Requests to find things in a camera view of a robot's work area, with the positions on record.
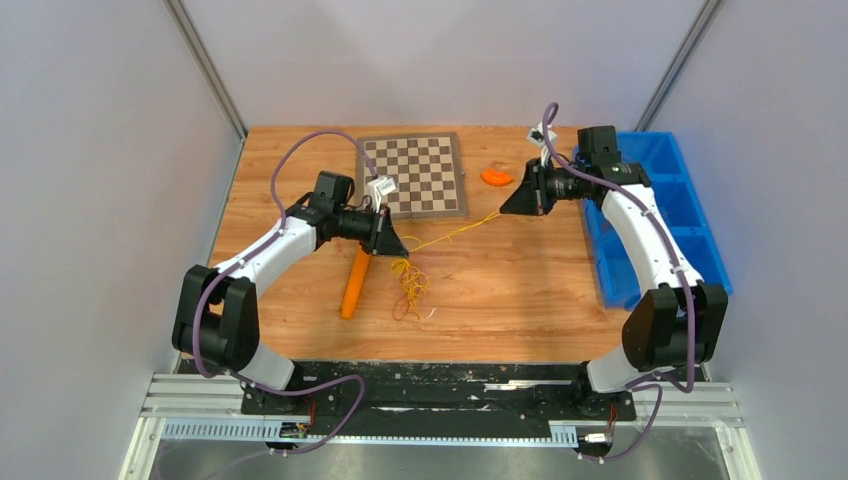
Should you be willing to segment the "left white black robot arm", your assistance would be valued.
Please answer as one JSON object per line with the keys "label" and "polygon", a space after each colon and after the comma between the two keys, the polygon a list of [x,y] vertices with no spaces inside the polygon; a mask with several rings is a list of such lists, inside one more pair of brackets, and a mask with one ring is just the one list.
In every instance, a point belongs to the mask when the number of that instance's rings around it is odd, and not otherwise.
{"label": "left white black robot arm", "polygon": [[262,295],[295,263],[336,238],[358,242],[367,254],[408,255],[384,201],[396,181],[390,176],[370,180],[358,207],[349,203],[353,187],[352,178],[322,171],[313,190],[244,251],[214,268],[191,267],[183,278],[172,346],[193,356],[197,369],[208,375],[229,372],[267,391],[280,413],[300,410],[306,388],[292,378],[295,362],[260,340]]}

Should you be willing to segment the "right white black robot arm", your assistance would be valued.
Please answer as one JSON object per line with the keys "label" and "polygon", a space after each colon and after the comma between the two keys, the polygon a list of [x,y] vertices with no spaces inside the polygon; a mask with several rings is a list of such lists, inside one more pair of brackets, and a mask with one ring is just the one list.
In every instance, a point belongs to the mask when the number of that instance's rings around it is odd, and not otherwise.
{"label": "right white black robot arm", "polygon": [[592,201],[622,241],[641,293],[619,346],[585,364],[570,392],[573,408],[596,417],[609,407],[611,393],[668,379],[678,368],[686,378],[675,384],[690,392],[696,365],[714,356],[728,305],[725,288],[708,283],[688,261],[661,215],[648,172],[624,160],[614,127],[580,130],[573,160],[556,151],[555,138],[547,121],[530,129],[540,155],[526,163],[500,213],[543,216],[559,201]]}

